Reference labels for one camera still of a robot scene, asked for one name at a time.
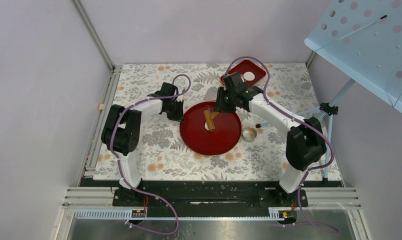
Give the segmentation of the round red tray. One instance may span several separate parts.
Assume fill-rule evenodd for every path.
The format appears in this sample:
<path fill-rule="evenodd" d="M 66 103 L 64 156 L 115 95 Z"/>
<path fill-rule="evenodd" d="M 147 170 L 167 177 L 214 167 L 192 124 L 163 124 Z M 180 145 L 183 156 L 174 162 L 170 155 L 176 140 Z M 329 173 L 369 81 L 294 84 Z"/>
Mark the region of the round red tray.
<path fill-rule="evenodd" d="M 184 113 L 184 122 L 179 126 L 180 136 L 185 145 L 194 152 L 217 156 L 229 152 L 240 140 L 242 123 L 233 113 L 219 113 L 213 120 L 215 131 L 205 129 L 204 110 L 213 112 L 215 102 L 204 101 L 190 107 Z"/>

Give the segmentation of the wooden double-ended roller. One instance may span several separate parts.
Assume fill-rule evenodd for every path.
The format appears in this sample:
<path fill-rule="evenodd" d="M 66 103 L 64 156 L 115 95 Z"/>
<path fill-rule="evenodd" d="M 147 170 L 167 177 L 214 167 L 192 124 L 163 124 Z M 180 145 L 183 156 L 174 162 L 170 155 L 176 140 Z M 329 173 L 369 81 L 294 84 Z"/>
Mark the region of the wooden double-ended roller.
<path fill-rule="evenodd" d="M 203 111 L 203 115 L 204 115 L 204 119 L 205 122 L 207 122 L 208 126 L 209 126 L 209 132 L 213 132 L 215 131 L 215 123 L 214 123 L 214 119 L 219 115 L 219 112 L 210 112 L 209 109 L 206 109 Z"/>

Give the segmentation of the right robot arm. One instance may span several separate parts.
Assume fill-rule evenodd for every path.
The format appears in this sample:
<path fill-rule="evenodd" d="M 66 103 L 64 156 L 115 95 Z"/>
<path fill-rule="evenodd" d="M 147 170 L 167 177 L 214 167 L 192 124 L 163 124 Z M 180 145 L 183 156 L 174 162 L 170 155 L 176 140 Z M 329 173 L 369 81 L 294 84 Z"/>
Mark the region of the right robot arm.
<path fill-rule="evenodd" d="M 290 205 L 295 191 L 302 183 L 308 168 L 318 162 L 327 147 L 320 121 L 303 118 L 276 102 L 257 86 L 248 87 L 239 73 L 223 76 L 225 86 L 217 89 L 215 112 L 233 113 L 237 108 L 253 113 L 286 135 L 285 157 L 289 162 L 279 180 L 276 201 L 282 206 Z"/>

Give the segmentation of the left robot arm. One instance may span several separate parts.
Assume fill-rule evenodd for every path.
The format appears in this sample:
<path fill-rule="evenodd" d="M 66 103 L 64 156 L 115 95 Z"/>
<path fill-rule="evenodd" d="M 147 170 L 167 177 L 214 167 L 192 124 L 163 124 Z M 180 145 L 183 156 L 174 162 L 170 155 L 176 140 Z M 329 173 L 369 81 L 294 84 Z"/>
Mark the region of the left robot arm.
<path fill-rule="evenodd" d="M 119 184 L 127 188 L 124 197 L 133 206 L 141 204 L 144 195 L 162 199 L 155 193 L 138 188 L 142 177 L 137 169 L 139 155 L 135 150 L 139 144 L 141 123 L 146 118 L 162 113 L 166 113 L 171 121 L 183 122 L 184 102 L 178 100 L 178 97 L 186 94 L 190 87 L 189 84 L 183 91 L 178 91 L 174 84 L 164 82 L 160 90 L 128 107 L 114 104 L 109 109 L 101 142 L 115 157 Z"/>

